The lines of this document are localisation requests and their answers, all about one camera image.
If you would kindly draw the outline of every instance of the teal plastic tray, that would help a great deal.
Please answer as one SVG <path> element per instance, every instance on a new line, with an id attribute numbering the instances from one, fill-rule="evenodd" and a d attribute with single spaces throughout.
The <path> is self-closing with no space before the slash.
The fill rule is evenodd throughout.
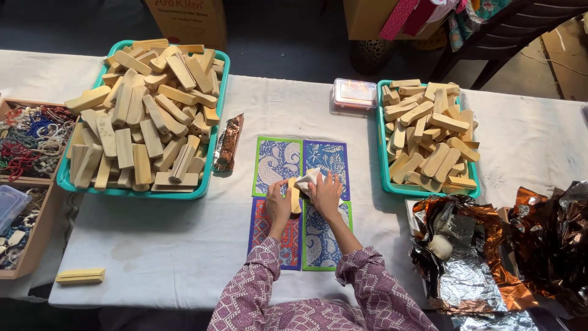
<path id="1" fill-rule="evenodd" d="M 113 55 L 116 51 L 123 49 L 125 46 L 131 46 L 133 44 L 132 40 L 123 40 L 119 41 L 114 44 L 108 53 L 108 56 Z M 228 82 L 229 76 L 229 69 L 230 69 L 230 59 L 229 56 L 221 51 L 216 51 L 216 57 L 225 62 L 225 69 L 223 70 L 222 74 L 222 82 L 220 84 L 220 95 L 218 98 L 218 102 L 216 104 L 216 114 L 219 118 L 222 115 L 222 107 L 225 101 L 225 90 L 226 90 L 226 83 Z M 102 66 L 102 70 L 100 70 L 100 74 L 98 75 L 98 79 L 96 79 L 96 83 L 94 84 L 93 88 L 99 87 L 104 85 L 104 81 L 102 80 L 102 75 L 106 73 L 108 70 L 108 66 L 104 64 Z M 65 190 L 71 192 L 87 192 L 87 193 L 95 193 L 95 194 L 104 194 L 106 196 L 124 196 L 124 197 L 140 197 L 140 198 L 159 198 L 159 199 L 177 199 L 177 200 L 191 200 L 196 198 L 201 198 L 206 195 L 208 191 L 208 185 L 211 179 L 211 171 L 212 171 L 212 158 L 215 150 L 216 139 L 217 139 L 217 132 L 218 132 L 218 125 L 214 125 L 211 128 L 211 141 L 209 143 L 208 153 L 206 155 L 206 164 L 204 165 L 204 176 L 200 181 L 199 185 L 196 187 L 196 190 L 192 193 L 169 193 L 169 192 L 137 192 L 133 190 L 122 190 L 117 188 L 107 188 L 104 191 L 96 191 L 94 188 L 90 187 L 87 189 L 76 188 L 69 182 L 69 164 L 70 161 L 64 159 L 59 166 L 59 170 L 57 172 L 57 185 L 62 187 Z"/>
<path id="2" fill-rule="evenodd" d="M 377 121 L 377 154 L 380 158 L 380 175 L 382 176 L 382 189 L 386 192 L 396 193 L 396 194 L 404 194 L 406 196 L 413 196 L 413 197 L 428 197 L 431 194 L 437 194 L 438 196 L 445 196 L 445 193 L 432 193 L 429 191 L 416 191 L 411 186 L 404 185 L 404 184 L 393 184 L 390 182 L 390 174 L 388 173 L 388 154 L 386 151 L 386 133 L 384 132 L 384 126 L 386 122 L 384 121 L 384 107 L 382 105 L 382 86 L 390 85 L 389 80 L 379 81 L 377 83 L 377 114 L 376 114 L 376 121 Z M 456 98 L 456 104 L 460 104 L 459 97 Z M 477 176 L 476 171 L 476 163 L 468 162 L 467 163 L 468 171 L 470 179 L 473 179 L 476 184 L 477 188 L 468 194 L 472 198 L 477 198 L 480 196 L 480 180 Z"/>

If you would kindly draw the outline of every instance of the black chair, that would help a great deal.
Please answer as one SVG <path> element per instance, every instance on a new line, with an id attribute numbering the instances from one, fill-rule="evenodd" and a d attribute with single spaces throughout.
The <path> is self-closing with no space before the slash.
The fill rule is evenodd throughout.
<path id="1" fill-rule="evenodd" d="M 488 63 L 472 85 L 479 90 L 530 42 L 585 12 L 588 0 L 515 0 L 484 22 L 457 52 L 448 42 L 429 81 L 444 79 L 461 59 L 485 59 Z"/>

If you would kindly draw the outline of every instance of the wooden tray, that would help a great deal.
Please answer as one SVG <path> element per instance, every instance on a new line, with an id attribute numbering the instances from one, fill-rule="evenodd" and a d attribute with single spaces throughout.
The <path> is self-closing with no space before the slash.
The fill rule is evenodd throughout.
<path id="1" fill-rule="evenodd" d="M 31 233 L 29 234 L 29 239 L 26 242 L 25 249 L 20 256 L 16 269 L 0 269 L 0 279 L 17 279 L 34 272 L 39 265 L 45 247 L 51 238 L 55 219 L 61 209 L 63 200 L 66 198 L 66 191 L 60 188 L 57 184 L 51 182 L 26 180 L 8 181 L 6 179 L 0 179 L 0 185 L 4 184 L 14 188 L 48 188 L 48 191 L 45 194 L 45 200 L 43 201 L 39 215 L 36 218 L 35 226 L 33 226 Z"/>
<path id="2" fill-rule="evenodd" d="M 41 105 L 48 105 L 48 106 L 60 106 L 60 107 L 64 107 L 64 105 L 62 104 L 52 104 L 50 102 L 36 102 L 36 101 L 27 101 L 27 100 L 19 100 L 19 99 L 8 99 L 5 98 L 2 100 L 2 102 L 0 102 L 0 121 L 4 121 L 6 120 L 6 113 L 13 109 L 14 107 L 16 107 L 16 105 L 21 105 L 24 107 L 31 107 L 31 108 L 36 108 L 38 106 Z M 59 170 L 59 166 L 61 165 L 61 161 L 64 158 L 64 154 L 61 154 L 61 158 L 59 159 L 59 162 L 57 163 L 57 167 L 55 167 L 55 171 L 50 175 L 50 178 L 36 178 L 36 177 L 27 177 L 27 176 L 20 176 L 18 177 L 18 180 L 33 180 L 33 181 L 44 181 L 44 182 L 54 182 L 55 181 L 55 176 L 57 175 L 57 171 Z M 0 178 L 9 178 L 9 175 L 2 175 L 0 174 Z"/>

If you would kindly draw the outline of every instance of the purple patterned kurta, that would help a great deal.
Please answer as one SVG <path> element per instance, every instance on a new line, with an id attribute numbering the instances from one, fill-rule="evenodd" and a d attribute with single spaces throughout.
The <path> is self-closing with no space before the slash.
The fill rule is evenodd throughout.
<path id="1" fill-rule="evenodd" d="M 272 237 L 255 246 L 227 284 L 212 314 L 214 330 L 434 330 L 437 328 L 384 267 L 373 247 L 344 255 L 335 275 L 352 284 L 360 307 L 309 299 L 267 307 L 280 277 L 280 243 Z"/>

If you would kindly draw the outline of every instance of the green fabric border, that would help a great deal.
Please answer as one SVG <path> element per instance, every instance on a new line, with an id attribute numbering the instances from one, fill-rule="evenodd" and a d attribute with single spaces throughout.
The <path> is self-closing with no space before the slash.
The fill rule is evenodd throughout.
<path id="1" fill-rule="evenodd" d="M 310 203 L 307 199 L 302 203 L 302 271 L 306 272 L 334 272 L 337 267 L 314 267 L 306 265 L 306 204 Z M 353 212 L 351 210 L 351 201 L 343 201 L 343 204 L 349 208 L 349 230 L 353 233 Z"/>
<path id="2" fill-rule="evenodd" d="M 302 140 L 300 139 L 286 139 L 286 138 L 273 138 L 273 137 L 265 137 L 263 135 L 258 136 L 258 144 L 255 151 L 255 171 L 253 172 L 253 187 L 251 189 L 251 196 L 252 197 L 264 197 L 266 196 L 263 193 L 257 193 L 255 191 L 255 183 L 257 182 L 257 174 L 258 174 L 258 167 L 259 167 L 259 147 L 261 146 L 262 140 L 271 140 L 271 141 L 287 141 L 289 143 L 298 143 L 300 144 L 300 172 L 299 176 L 302 176 Z"/>

